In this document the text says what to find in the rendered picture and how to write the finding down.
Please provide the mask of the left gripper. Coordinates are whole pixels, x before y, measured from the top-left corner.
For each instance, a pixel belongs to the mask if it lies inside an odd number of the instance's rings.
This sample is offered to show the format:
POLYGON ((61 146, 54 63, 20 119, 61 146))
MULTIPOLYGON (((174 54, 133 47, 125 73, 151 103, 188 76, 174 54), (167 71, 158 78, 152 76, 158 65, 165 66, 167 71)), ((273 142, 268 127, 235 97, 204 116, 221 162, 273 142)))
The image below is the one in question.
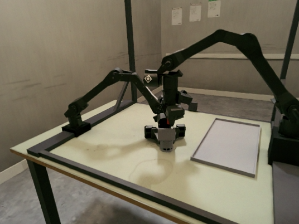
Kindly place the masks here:
POLYGON ((162 104, 161 108, 168 119, 170 126, 173 126, 177 116, 185 115, 185 110, 177 104, 177 94, 179 94, 177 89, 162 89, 163 95, 158 97, 158 101, 162 104))

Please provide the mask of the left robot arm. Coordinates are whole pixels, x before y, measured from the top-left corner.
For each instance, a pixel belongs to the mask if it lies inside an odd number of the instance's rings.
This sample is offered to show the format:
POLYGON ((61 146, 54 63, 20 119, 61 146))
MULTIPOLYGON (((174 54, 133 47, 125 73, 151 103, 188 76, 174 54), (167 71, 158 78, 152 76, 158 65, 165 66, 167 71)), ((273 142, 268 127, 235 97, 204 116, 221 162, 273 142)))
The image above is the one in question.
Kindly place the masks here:
POLYGON ((258 39, 253 33, 242 33, 240 35, 222 28, 217 29, 215 32, 189 47, 166 55, 162 59, 162 65, 158 70, 146 69, 143 78, 144 86, 159 87, 162 85, 163 77, 164 89, 177 89, 178 77, 182 77, 183 73, 180 70, 172 70, 177 68, 188 58, 218 42, 236 46, 238 50, 251 61, 273 92, 274 98, 271 99, 272 103, 274 103, 281 114, 285 115, 283 115, 282 120, 279 120, 279 136, 299 140, 299 100, 285 88, 273 71, 263 56, 258 39), (169 71, 168 74, 163 74, 166 71, 169 71))

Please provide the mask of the grey cylinder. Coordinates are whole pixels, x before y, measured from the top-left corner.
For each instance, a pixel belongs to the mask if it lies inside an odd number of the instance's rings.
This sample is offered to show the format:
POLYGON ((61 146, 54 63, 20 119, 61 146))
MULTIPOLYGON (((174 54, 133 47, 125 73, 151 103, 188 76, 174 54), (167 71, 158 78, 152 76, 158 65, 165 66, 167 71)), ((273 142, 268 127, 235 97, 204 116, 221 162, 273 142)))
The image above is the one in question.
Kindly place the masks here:
POLYGON ((160 151, 171 152, 174 150, 173 140, 160 140, 160 151))

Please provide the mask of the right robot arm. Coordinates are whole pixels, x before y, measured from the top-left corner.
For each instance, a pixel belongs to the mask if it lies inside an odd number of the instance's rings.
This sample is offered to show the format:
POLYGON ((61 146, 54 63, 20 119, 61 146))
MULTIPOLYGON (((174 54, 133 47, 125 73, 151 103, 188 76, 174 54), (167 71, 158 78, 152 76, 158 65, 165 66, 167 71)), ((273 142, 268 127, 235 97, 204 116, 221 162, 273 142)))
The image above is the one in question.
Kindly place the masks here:
POLYGON ((89 102, 92 98, 97 96, 100 92, 102 92, 106 87, 115 84, 118 81, 128 81, 133 82, 137 89, 141 92, 141 94, 148 101, 148 104, 154 114, 157 114, 153 117, 155 122, 159 124, 166 124, 167 119, 165 114, 161 108, 161 103, 158 101, 158 97, 154 96, 148 87, 145 87, 142 79, 136 72, 130 72, 126 70, 122 70, 118 67, 114 68, 109 74, 104 78, 102 82, 100 82, 97 86, 91 89, 87 94, 75 99, 68 106, 68 110, 65 112, 65 117, 69 119, 69 125, 67 127, 70 128, 78 128, 85 123, 82 121, 81 112, 86 109, 89 102), (159 120, 158 120, 159 119, 159 120))

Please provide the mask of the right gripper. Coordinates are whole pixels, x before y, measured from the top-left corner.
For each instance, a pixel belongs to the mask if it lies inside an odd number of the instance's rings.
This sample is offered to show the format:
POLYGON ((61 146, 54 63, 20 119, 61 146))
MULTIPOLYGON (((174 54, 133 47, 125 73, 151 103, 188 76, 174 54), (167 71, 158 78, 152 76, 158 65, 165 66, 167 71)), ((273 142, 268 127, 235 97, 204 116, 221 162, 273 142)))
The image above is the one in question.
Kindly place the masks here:
MULTIPOLYGON (((169 129, 170 127, 166 124, 159 124, 160 127, 156 128, 153 125, 145 125, 144 127, 144 137, 146 139, 154 139, 158 144, 160 141, 158 140, 158 129, 169 129)), ((185 124, 176 124, 175 128, 175 140, 179 137, 185 136, 186 127, 185 124)), ((173 143, 175 143, 175 140, 173 143)))

